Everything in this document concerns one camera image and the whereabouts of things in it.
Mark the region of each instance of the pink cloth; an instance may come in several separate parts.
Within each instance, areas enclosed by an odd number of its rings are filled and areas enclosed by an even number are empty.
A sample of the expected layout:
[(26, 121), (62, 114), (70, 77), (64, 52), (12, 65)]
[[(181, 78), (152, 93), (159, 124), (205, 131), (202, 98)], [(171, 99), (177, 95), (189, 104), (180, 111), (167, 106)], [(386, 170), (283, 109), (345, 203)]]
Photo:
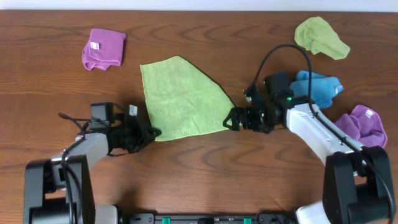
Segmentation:
[(82, 58), (85, 68), (107, 70), (111, 65), (120, 66), (125, 38), (126, 35), (120, 32), (92, 29), (90, 39), (83, 49)]
[(387, 144), (387, 135), (380, 116), (366, 106), (356, 106), (351, 114), (344, 114), (335, 125), (367, 147), (384, 147)]

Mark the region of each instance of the green cloth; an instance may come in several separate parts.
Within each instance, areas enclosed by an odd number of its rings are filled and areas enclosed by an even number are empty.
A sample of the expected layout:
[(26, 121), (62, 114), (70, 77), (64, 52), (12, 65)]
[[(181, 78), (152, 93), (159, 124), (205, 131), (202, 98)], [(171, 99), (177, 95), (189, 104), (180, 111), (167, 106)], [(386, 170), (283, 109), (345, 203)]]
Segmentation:
[(300, 24), (296, 28), (294, 40), (313, 54), (322, 52), (335, 60), (346, 58), (349, 52), (349, 47), (321, 17), (309, 18)]
[(226, 130), (233, 107), (224, 91), (181, 57), (141, 65), (150, 122), (162, 134), (156, 141)]

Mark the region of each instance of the towel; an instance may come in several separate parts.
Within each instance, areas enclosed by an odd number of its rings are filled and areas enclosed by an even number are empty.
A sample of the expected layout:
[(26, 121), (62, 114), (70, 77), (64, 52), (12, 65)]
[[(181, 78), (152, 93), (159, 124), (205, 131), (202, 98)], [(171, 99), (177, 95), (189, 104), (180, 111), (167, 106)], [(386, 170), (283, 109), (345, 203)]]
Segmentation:
[(120, 66), (123, 42), (126, 35), (120, 32), (92, 29), (90, 39), (83, 49), (83, 65), (87, 70), (107, 70), (111, 65)]
[(351, 114), (344, 114), (335, 125), (367, 147), (384, 147), (387, 144), (387, 134), (380, 116), (366, 106), (356, 106)]
[(349, 52), (349, 47), (321, 17), (309, 18), (300, 24), (296, 28), (294, 40), (313, 54), (322, 52), (335, 60), (347, 57)]
[(224, 91), (181, 57), (141, 65), (150, 122), (162, 130), (156, 141), (226, 130), (233, 107)]
[[(296, 75), (296, 81), (290, 84), (290, 89), (293, 90), (294, 96), (308, 95), (308, 79), (310, 74), (308, 71), (299, 71)], [(343, 91), (344, 88), (336, 77), (326, 77), (317, 73), (312, 73), (311, 84), (311, 99), (320, 109), (330, 107), (337, 94)]]

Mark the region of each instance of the blue cloth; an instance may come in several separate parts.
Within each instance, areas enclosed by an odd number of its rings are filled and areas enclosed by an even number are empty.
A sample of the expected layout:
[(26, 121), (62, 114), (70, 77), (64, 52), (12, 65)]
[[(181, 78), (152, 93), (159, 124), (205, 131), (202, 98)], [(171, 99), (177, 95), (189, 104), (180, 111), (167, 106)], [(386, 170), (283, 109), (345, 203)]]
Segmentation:
[[(296, 81), (290, 84), (294, 96), (308, 95), (308, 79), (310, 74), (307, 71), (299, 71)], [(320, 109), (325, 109), (333, 103), (331, 99), (343, 91), (344, 88), (336, 77), (312, 73), (311, 98)]]

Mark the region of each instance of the wooden table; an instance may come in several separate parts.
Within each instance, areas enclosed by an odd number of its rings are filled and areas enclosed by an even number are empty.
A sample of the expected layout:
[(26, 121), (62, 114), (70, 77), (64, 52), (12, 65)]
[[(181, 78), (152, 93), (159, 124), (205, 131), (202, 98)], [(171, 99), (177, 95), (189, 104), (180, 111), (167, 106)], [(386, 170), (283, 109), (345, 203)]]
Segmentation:
[[(21, 223), (24, 169), (56, 155), (78, 130), (58, 112), (89, 118), (90, 103), (134, 104), (145, 112), (140, 64), (180, 55), (217, 81), (238, 106), (266, 53), (294, 41), (295, 28), (321, 16), (351, 47), (344, 60), (311, 55), (314, 71), (345, 90), (325, 114), (376, 110), (398, 187), (398, 14), (347, 12), (0, 11), (0, 223)], [(92, 28), (127, 34), (123, 64), (85, 70), (81, 52)], [(300, 54), (276, 52), (262, 77), (306, 69)], [(288, 130), (271, 135), (222, 131), (107, 157), (91, 171), (96, 203), (125, 212), (257, 213), (321, 199), (323, 165)]]

